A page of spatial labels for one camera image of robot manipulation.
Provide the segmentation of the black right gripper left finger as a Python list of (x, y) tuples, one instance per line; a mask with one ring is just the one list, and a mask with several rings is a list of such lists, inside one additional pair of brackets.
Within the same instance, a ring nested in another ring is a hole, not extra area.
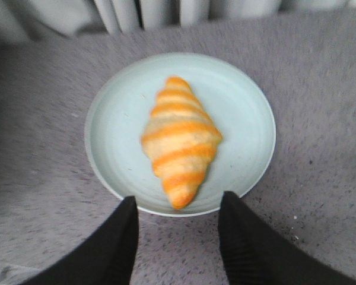
[(25, 284), (129, 284), (138, 237), (136, 200), (126, 197), (87, 240)]

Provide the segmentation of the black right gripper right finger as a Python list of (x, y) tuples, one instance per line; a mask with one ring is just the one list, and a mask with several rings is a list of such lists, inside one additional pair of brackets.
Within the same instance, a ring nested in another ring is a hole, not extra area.
[(230, 284), (356, 284), (285, 240), (231, 191), (222, 196), (218, 233)]

